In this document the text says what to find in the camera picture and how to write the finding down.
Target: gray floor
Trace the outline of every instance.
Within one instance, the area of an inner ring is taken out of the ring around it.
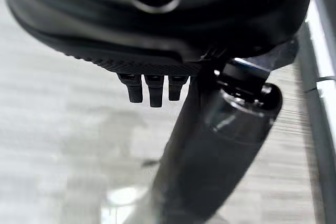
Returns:
[[[4,0],[0,48],[0,223],[100,223],[107,191],[150,181],[154,171],[140,169],[141,162],[160,158],[182,103],[169,102],[165,89],[162,109],[149,108],[147,93],[143,104],[130,104],[115,74],[35,41]],[[298,76],[295,65],[273,74],[285,107],[219,219],[320,223]]]

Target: black plastic tab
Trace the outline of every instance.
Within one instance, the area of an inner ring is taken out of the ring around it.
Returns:
[[[189,76],[169,76],[169,100],[180,100],[183,85],[188,81]]]
[[[151,107],[162,107],[164,76],[145,76],[145,80],[148,85]]]
[[[117,74],[120,81],[127,86],[130,102],[141,103],[142,96],[142,83],[140,74]]]

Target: tiled floor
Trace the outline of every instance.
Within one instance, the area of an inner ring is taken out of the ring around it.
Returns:
[[[0,223],[98,224],[108,190],[146,185],[182,106],[128,102],[115,74],[65,57],[14,22],[0,0]],[[229,224],[313,224],[316,161],[295,65],[276,71],[285,106],[219,211]]]

